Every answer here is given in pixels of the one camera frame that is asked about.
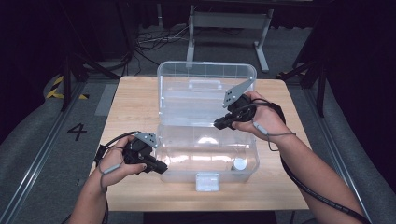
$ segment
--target black handheld controller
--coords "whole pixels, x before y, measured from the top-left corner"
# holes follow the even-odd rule
[[[144,170],[145,173],[154,171],[158,174],[163,174],[168,169],[167,165],[152,157],[150,155],[151,152],[152,147],[150,145],[138,138],[134,138],[125,146],[122,155],[126,164],[145,163],[147,165],[146,170]]]
[[[280,116],[283,122],[286,123],[285,115],[283,114],[282,108],[279,105],[264,101],[263,99],[260,100],[260,102],[254,103],[254,100],[252,101],[248,96],[242,94],[238,100],[227,107],[227,110],[230,111],[230,113],[226,114],[222,118],[216,119],[213,125],[219,130],[225,129],[227,127],[235,130],[235,128],[232,126],[233,122],[247,122],[252,120],[256,114],[257,105],[266,105],[271,107]]]

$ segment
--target desk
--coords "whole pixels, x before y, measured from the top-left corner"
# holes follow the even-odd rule
[[[256,90],[282,106],[288,126],[309,145],[304,128],[281,80],[257,80]],[[156,132],[158,116],[156,77],[123,77],[107,118],[100,143],[131,131]],[[221,183],[218,192],[197,192],[195,183],[164,183],[151,172],[125,177],[108,187],[112,211],[247,211],[307,209],[298,188],[280,163],[279,153],[257,141],[260,167],[246,183]]]

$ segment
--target number 4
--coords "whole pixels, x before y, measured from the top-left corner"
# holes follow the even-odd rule
[[[70,129],[67,132],[68,133],[76,133],[77,134],[76,141],[78,141],[79,135],[82,134],[82,133],[86,133],[87,132],[85,130],[82,130],[83,128],[84,128],[84,124],[80,123],[80,124],[76,125],[75,127],[73,127],[72,129]]]

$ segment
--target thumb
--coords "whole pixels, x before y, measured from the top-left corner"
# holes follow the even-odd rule
[[[145,163],[129,164],[126,165],[128,175],[139,174],[140,172],[146,170],[147,165]]]
[[[233,128],[235,128],[236,130],[239,131],[243,131],[243,132],[252,132],[252,122],[248,121],[248,122],[239,122],[239,121],[234,121],[232,123]]]

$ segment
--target black curtain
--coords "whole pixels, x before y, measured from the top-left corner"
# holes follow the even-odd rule
[[[61,66],[59,36],[37,1],[0,3],[0,144],[44,103],[43,89]]]
[[[301,62],[322,57],[334,96],[375,167],[396,191],[396,1],[343,0],[324,14]]]

